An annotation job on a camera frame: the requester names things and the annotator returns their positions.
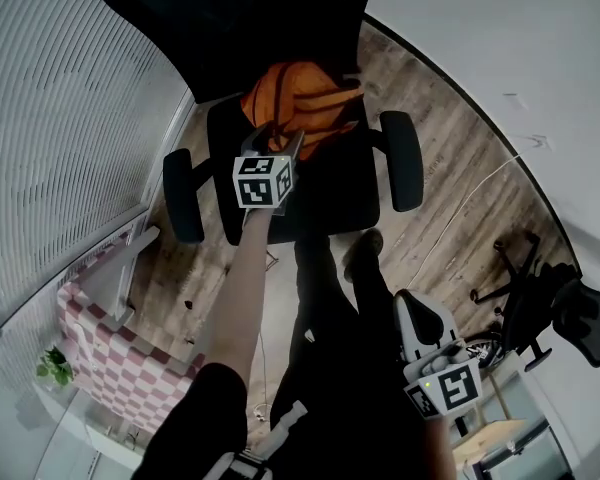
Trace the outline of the black helmet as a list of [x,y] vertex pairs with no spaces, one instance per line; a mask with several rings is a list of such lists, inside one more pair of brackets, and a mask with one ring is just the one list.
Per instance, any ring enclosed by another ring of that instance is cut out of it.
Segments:
[[478,359],[480,370],[496,366],[504,359],[501,337],[498,333],[480,332],[465,339],[471,358]]

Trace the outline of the black swivel chair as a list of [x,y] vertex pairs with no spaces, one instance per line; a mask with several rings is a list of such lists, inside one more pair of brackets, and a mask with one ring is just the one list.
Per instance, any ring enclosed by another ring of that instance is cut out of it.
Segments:
[[538,341],[549,327],[573,345],[590,366],[600,368],[600,291],[585,285],[573,265],[541,263],[537,255],[540,237],[531,231],[524,236],[531,248],[519,268],[510,261],[502,241],[493,243],[509,273],[509,282],[486,295],[475,289],[470,292],[476,305],[506,299],[502,307],[494,309],[499,319],[481,332],[500,335],[504,359],[511,352],[520,355],[531,350],[533,359],[525,365],[526,372],[551,355],[552,350],[542,349]]

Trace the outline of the person's black shoe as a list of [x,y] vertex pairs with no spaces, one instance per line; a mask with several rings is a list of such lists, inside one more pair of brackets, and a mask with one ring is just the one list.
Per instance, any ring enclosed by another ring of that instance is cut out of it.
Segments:
[[378,271],[379,255],[383,246],[384,238],[377,228],[364,231],[343,257],[345,280],[353,283],[358,274]]

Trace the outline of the light wooden board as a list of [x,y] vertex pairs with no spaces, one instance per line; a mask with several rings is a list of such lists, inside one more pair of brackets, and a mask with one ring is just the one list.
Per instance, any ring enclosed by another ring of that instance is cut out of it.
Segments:
[[526,427],[528,421],[524,419],[499,420],[470,432],[453,445],[456,469],[461,470],[480,462],[493,450],[512,441]]

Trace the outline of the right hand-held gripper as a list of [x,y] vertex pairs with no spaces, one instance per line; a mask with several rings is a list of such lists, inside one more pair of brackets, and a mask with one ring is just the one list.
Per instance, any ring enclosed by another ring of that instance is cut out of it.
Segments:
[[[396,293],[393,306],[402,355],[410,363],[403,369],[404,391],[420,416],[438,419],[479,400],[479,361],[469,356],[463,340],[454,341],[458,329],[451,311],[431,296],[406,289]],[[419,347],[447,343],[418,359]]]

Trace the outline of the person's black clothing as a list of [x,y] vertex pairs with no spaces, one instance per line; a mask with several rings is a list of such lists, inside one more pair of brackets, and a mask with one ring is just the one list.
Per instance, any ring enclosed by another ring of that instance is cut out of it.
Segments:
[[[298,315],[270,423],[279,425],[296,403],[306,412],[278,438],[272,480],[426,480],[426,421],[400,384],[380,267],[349,283],[327,237],[299,240],[294,252]],[[206,360],[133,480],[203,480],[223,455],[244,451],[248,385]]]

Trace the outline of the person's right forearm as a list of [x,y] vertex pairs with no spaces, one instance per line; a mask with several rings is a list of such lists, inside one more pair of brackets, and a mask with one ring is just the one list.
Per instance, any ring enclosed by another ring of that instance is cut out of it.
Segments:
[[450,426],[446,417],[424,423],[423,472],[426,480],[457,480]]

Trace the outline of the green potted plant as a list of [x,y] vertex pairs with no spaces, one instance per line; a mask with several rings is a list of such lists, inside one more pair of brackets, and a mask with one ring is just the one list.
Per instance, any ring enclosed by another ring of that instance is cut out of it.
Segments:
[[39,363],[36,366],[36,376],[40,378],[50,377],[62,387],[69,385],[74,378],[70,363],[56,346],[46,350],[39,358]]

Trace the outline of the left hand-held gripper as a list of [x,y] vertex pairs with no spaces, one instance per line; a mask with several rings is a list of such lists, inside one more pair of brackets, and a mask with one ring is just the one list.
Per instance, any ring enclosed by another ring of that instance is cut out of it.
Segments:
[[240,208],[271,209],[274,216],[284,216],[296,185],[296,160],[305,132],[298,130],[282,152],[269,154],[271,132],[272,123],[265,123],[242,142],[232,179]]

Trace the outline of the table with pink checkered cloth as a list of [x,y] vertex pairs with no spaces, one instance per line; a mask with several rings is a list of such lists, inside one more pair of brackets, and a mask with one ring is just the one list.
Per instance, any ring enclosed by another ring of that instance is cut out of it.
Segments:
[[129,329],[123,318],[111,316],[96,295],[158,235],[155,226],[134,240],[122,233],[57,292],[74,382],[96,402],[151,434],[184,397],[203,366],[208,344],[196,343],[181,361]]

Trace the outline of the person's left forearm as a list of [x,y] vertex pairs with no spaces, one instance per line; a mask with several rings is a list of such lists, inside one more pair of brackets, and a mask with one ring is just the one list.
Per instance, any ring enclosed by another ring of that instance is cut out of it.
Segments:
[[233,369],[245,385],[264,308],[268,231],[273,211],[249,212],[228,274],[211,309],[209,363]]

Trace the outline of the black mesh office chair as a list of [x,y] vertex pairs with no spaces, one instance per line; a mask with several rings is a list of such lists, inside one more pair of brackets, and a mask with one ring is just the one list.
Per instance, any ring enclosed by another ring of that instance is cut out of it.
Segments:
[[[104,0],[150,39],[187,83],[209,103],[209,156],[193,164],[178,149],[163,161],[163,191],[175,236],[204,238],[198,189],[212,181],[227,240],[237,244],[246,215],[232,172],[241,144],[256,129],[241,99],[270,66],[314,62],[340,86],[357,86],[357,45],[368,0]],[[392,204],[420,206],[424,175],[420,145],[408,114],[386,111],[379,129],[367,123],[363,98],[349,112],[358,126],[329,140],[306,161],[296,160],[296,185],[284,216],[274,216],[268,239],[294,242],[373,227],[379,219],[376,151],[386,156]]]

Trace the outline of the orange backpack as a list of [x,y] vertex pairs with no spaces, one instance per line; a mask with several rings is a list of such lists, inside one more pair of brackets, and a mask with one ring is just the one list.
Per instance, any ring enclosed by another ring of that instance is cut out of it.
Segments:
[[362,98],[359,87],[338,85],[314,62],[285,62],[269,67],[242,97],[241,109],[252,126],[269,127],[271,152],[286,150],[302,132],[299,159],[306,161],[319,146],[358,126],[349,112]]

